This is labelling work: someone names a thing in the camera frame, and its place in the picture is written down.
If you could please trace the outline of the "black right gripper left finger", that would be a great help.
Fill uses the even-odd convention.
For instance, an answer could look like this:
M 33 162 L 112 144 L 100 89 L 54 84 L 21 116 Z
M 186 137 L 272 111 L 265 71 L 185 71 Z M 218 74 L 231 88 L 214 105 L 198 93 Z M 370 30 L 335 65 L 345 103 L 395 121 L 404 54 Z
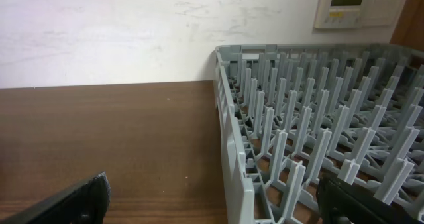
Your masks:
M 92 177 L 54 194 L 1 221 L 2 224 L 102 224 L 111 202 L 106 173 Z

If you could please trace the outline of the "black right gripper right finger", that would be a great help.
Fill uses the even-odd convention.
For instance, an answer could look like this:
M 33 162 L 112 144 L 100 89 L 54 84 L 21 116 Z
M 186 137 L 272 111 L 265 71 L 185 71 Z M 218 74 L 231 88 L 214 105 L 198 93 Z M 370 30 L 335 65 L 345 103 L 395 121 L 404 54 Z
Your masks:
M 420 224 L 406 211 L 387 205 L 363 188 L 335 176 L 320 179 L 316 196 L 324 224 Z

